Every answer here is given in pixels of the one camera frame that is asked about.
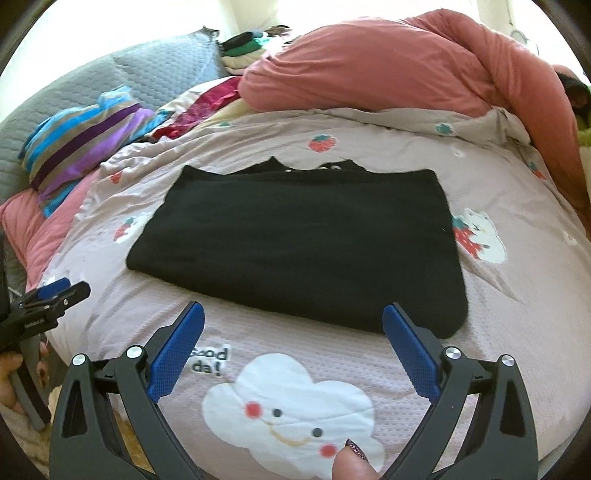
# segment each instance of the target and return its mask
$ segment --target quilted fabric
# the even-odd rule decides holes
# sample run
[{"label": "quilted fabric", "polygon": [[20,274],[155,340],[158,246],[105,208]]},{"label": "quilted fabric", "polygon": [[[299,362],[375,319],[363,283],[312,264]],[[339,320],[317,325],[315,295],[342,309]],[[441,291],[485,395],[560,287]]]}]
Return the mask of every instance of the quilted fabric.
[{"label": "quilted fabric", "polygon": [[[157,110],[198,83],[228,75],[216,37],[216,31],[203,27],[126,48],[73,70],[26,100],[0,123],[0,203],[28,187],[17,157],[43,120],[72,106],[90,105],[119,85],[129,85],[146,108]],[[24,270],[9,245],[6,249],[9,283],[22,288]]]}]

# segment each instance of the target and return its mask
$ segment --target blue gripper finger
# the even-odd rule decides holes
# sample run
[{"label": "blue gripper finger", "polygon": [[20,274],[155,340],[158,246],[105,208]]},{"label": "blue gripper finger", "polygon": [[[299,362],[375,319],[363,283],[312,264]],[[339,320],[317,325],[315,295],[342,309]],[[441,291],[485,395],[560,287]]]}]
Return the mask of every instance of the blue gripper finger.
[{"label": "blue gripper finger", "polygon": [[384,309],[382,324],[417,394],[435,403],[441,396],[439,369],[421,340],[394,305]]},{"label": "blue gripper finger", "polygon": [[154,403],[172,392],[204,327],[205,312],[195,303],[152,361],[147,393]]},{"label": "blue gripper finger", "polygon": [[64,290],[67,290],[71,286],[70,280],[68,280],[66,277],[60,278],[49,285],[39,288],[37,290],[37,298],[39,300],[49,300]]}]

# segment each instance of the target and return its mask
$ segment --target painted fingernail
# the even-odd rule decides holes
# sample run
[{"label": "painted fingernail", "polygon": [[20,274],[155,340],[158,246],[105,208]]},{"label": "painted fingernail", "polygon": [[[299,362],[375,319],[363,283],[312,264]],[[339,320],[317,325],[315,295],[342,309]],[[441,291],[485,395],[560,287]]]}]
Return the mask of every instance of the painted fingernail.
[{"label": "painted fingernail", "polygon": [[363,450],[361,448],[359,448],[353,440],[347,439],[347,441],[345,442],[345,446],[349,447],[351,450],[353,450],[355,452],[355,455],[357,455],[358,457],[362,458],[363,460],[365,460],[366,462],[369,463],[369,460],[365,456]]}]

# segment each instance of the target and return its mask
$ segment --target pink comforter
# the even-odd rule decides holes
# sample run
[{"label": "pink comforter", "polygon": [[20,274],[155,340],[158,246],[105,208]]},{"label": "pink comforter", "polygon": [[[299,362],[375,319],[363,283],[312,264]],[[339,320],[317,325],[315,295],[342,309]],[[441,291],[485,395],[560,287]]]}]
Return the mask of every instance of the pink comforter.
[{"label": "pink comforter", "polygon": [[4,234],[27,272],[27,291],[38,286],[98,176],[95,170],[84,177],[49,218],[43,215],[33,189],[18,193],[0,205]]},{"label": "pink comforter", "polygon": [[255,110],[424,108],[484,115],[501,106],[524,123],[558,189],[590,231],[577,125],[553,68],[470,17],[436,10],[319,28],[247,69]]}]

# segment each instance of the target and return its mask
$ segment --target red cloth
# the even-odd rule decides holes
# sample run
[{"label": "red cloth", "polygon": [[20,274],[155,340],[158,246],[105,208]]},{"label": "red cloth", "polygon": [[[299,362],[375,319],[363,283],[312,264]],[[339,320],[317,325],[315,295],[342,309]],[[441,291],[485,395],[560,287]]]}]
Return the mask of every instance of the red cloth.
[{"label": "red cloth", "polygon": [[238,83],[240,80],[240,77],[232,77],[210,88],[195,100],[195,103],[186,112],[181,113],[172,124],[157,129],[153,137],[156,140],[161,137],[178,138],[212,116],[219,109],[239,99]]}]

